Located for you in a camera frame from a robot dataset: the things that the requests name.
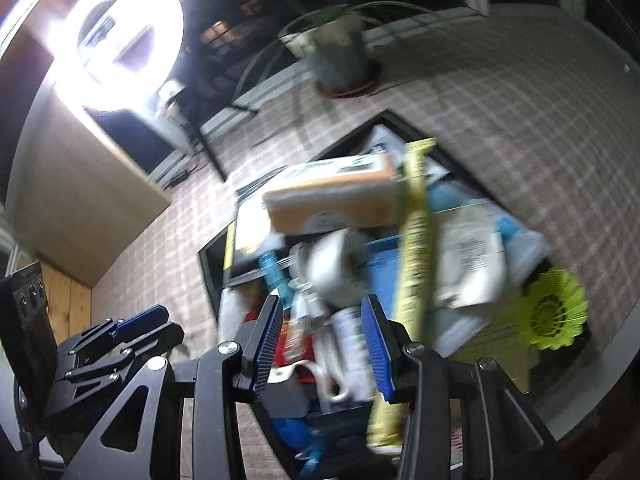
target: ring light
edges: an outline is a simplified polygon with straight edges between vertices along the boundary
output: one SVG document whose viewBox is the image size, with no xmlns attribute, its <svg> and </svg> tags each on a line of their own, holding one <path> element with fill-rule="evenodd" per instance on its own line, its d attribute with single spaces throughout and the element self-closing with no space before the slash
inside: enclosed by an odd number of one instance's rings
<svg viewBox="0 0 640 480">
<path fill-rule="evenodd" d="M 92 28 L 86 30 L 88 18 L 96 14 L 97 23 L 89 23 Z M 66 19 L 56 56 L 63 92 L 95 110 L 143 103 L 171 72 L 183 25 L 180 0 L 79 0 Z M 120 60 L 148 32 L 148 61 L 134 72 Z"/>
</svg>

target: roll of tape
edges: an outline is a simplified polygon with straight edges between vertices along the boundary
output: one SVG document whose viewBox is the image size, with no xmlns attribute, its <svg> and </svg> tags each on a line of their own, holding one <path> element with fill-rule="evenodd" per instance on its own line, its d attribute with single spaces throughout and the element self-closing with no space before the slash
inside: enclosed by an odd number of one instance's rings
<svg viewBox="0 0 640 480">
<path fill-rule="evenodd" d="M 309 254 L 306 273 L 316 293 L 335 308 L 359 305 L 369 292 L 367 239 L 347 228 L 320 238 Z"/>
</svg>

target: red object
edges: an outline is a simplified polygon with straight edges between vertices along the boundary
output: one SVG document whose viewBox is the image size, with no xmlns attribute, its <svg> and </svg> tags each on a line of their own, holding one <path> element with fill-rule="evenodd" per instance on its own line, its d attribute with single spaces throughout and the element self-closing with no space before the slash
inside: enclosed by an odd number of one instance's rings
<svg viewBox="0 0 640 480">
<path fill-rule="evenodd" d="M 287 359 L 285 359 L 284 357 L 284 345 L 285 342 L 287 341 L 287 329 L 289 327 L 289 323 L 287 321 L 283 321 L 282 322 L 282 330 L 280 330 L 280 337 L 278 338 L 278 343 L 276 345 L 276 351 L 273 355 L 273 364 L 278 365 L 278 366 L 287 366 L 292 364 L 291 362 L 287 361 Z M 315 361 L 316 357 L 314 356 L 314 349 L 313 349 L 313 345 L 311 343 L 311 338 L 310 337 L 306 337 L 305 338 L 305 351 L 302 354 L 302 356 L 300 357 L 300 359 L 298 359 L 298 361 L 302 361 L 302 360 L 309 360 L 309 361 Z M 298 375 L 300 377 L 300 382 L 301 383 L 305 383 L 305 384 L 313 384 L 315 383 L 315 379 L 313 377 L 313 375 L 306 370 L 304 367 L 300 367 L 297 370 Z"/>
</svg>

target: white object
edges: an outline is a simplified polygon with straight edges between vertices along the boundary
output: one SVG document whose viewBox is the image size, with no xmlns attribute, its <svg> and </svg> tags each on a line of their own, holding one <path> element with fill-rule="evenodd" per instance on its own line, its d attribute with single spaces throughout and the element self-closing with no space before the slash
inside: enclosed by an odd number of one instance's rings
<svg viewBox="0 0 640 480">
<path fill-rule="evenodd" d="M 316 376 L 321 410 L 327 413 L 331 404 L 349 398 L 350 385 L 345 377 L 344 365 L 330 324 L 329 309 L 307 279 L 308 248 L 306 244 L 298 244 L 292 248 L 291 253 L 295 256 L 295 263 L 290 268 L 294 279 L 289 285 L 296 293 L 289 313 L 290 332 L 287 333 L 285 352 L 287 357 L 287 353 L 291 351 L 300 354 L 303 337 L 311 336 L 316 362 L 314 369 L 309 369 Z M 333 380 L 338 384 L 337 394 L 334 394 L 332 388 Z"/>
<path fill-rule="evenodd" d="M 331 316 L 331 325 L 338 338 L 353 400 L 373 400 L 377 388 L 373 380 L 367 343 L 362 333 L 360 309 L 357 306 L 348 306 L 339 310 Z"/>
<path fill-rule="evenodd" d="M 395 168 L 402 167 L 404 156 L 406 155 L 406 143 L 392 130 L 384 124 L 376 124 L 367 139 L 367 144 L 363 150 L 365 154 L 386 153 Z M 450 171 L 438 164 L 430 156 L 427 157 L 424 165 L 424 175 L 427 177 L 427 186 L 439 181 Z"/>
<path fill-rule="evenodd" d="M 502 295 L 507 265 L 502 237 L 486 203 L 433 215 L 436 224 L 436 308 L 495 303 Z"/>
<path fill-rule="evenodd" d="M 516 217 L 507 213 L 494 202 L 470 200 L 469 205 L 483 204 L 494 216 L 494 223 L 502 232 L 504 253 L 507 258 L 509 281 L 512 287 L 519 287 L 549 256 L 549 245 L 544 235 L 528 229 Z"/>
<path fill-rule="evenodd" d="M 182 44 L 182 7 L 180 0 L 116 0 L 81 37 L 88 15 L 106 1 L 79 0 L 69 13 L 56 54 L 60 90 L 96 110 L 136 107 L 160 88 L 174 65 Z M 132 72 L 119 61 L 148 30 L 148 61 Z"/>
<path fill-rule="evenodd" d="M 335 308 L 360 304 L 369 291 L 367 239 L 347 228 L 318 240 L 309 254 L 307 277 L 319 296 Z"/>
<path fill-rule="evenodd" d="M 238 290 L 223 288 L 220 294 L 218 341 L 231 341 L 250 310 L 248 302 Z"/>
</svg>

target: plant pot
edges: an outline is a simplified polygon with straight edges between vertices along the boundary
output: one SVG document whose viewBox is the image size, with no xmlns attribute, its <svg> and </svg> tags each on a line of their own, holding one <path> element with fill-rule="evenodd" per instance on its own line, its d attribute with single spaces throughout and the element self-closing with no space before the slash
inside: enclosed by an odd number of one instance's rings
<svg viewBox="0 0 640 480">
<path fill-rule="evenodd" d="M 363 28 L 359 18 L 343 16 L 280 40 L 294 56 L 305 60 L 325 92 L 341 94 L 363 87 L 370 79 Z"/>
</svg>

